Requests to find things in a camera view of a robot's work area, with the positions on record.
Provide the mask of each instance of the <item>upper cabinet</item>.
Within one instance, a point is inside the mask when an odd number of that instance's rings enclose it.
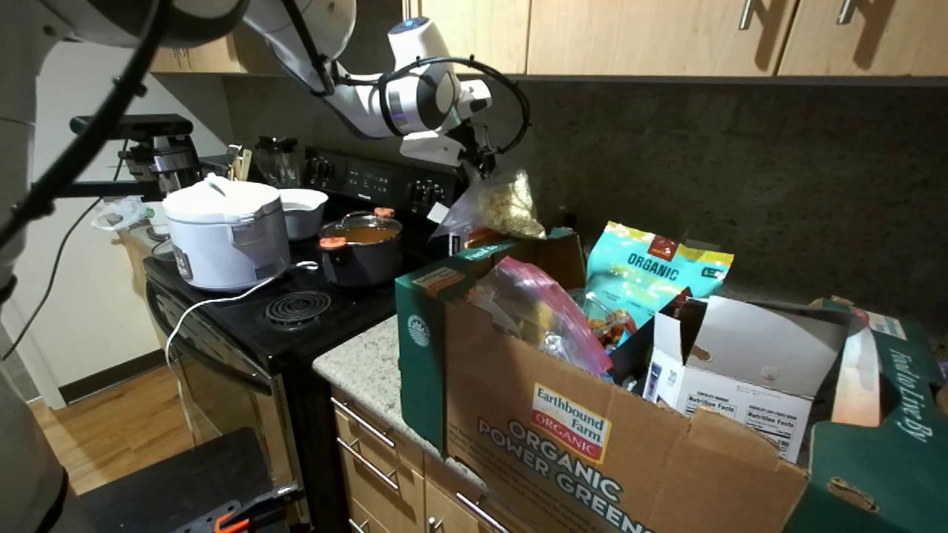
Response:
[[[529,75],[767,78],[794,0],[533,0]]]
[[[799,0],[778,75],[944,78],[944,0]]]
[[[409,0],[404,16],[436,21],[450,58],[526,72],[529,0]]]
[[[273,50],[249,26],[206,41],[200,49],[159,49],[150,63],[154,75],[285,75]]]

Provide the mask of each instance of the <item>cardboard box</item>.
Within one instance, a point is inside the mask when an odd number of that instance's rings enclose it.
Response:
[[[797,463],[809,408],[843,348],[833,320],[710,297],[693,345],[680,320],[653,318],[643,397],[680,414],[720,413]]]
[[[444,302],[447,456],[533,531],[938,531],[948,423],[923,331],[856,331],[899,394],[881,428],[812,431],[812,469],[714,413],[683,419]]]
[[[533,531],[778,531],[804,490],[745,428],[650,407],[467,302],[444,318],[447,456]]]
[[[467,288],[482,278],[507,249],[508,243],[470,249],[394,281],[403,419],[440,454],[447,450],[444,305],[450,300],[461,300]]]
[[[547,241],[464,249],[394,281],[403,419],[437,454],[447,450],[444,305],[461,300],[504,254],[541,266],[562,288],[584,286],[579,241],[567,229],[553,229]]]

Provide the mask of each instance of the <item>wooden floor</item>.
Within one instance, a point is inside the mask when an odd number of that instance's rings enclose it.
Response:
[[[83,397],[59,413],[31,404],[31,414],[77,496],[193,448],[173,376],[166,368]]]

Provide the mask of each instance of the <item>grocery item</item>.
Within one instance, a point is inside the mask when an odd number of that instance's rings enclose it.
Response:
[[[504,257],[470,288],[467,300],[487,311],[504,331],[585,374],[604,376],[613,365],[584,309],[533,263]]]
[[[704,300],[735,254],[607,223],[585,262],[584,311],[613,349],[676,300]]]
[[[535,219],[526,173],[498,176],[470,183],[461,198],[452,203],[437,234],[467,241],[473,232],[492,229],[508,238],[541,241],[545,229]]]

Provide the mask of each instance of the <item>oven handle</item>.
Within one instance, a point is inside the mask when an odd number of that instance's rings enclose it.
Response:
[[[228,368],[228,365],[221,365],[221,361],[215,361],[212,357],[206,357],[205,349],[199,349],[193,342],[187,342],[187,337],[178,336],[173,345],[181,345],[181,348],[187,349],[187,357],[193,357],[193,358],[194,358],[199,365],[205,365],[206,371],[230,379],[230,383],[237,383],[237,386],[246,386],[246,388],[250,388],[250,392],[258,392],[258,394],[273,397],[273,388],[268,388],[267,383],[261,383],[261,379],[249,376],[249,374],[239,374],[239,371],[234,371],[234,368]]]

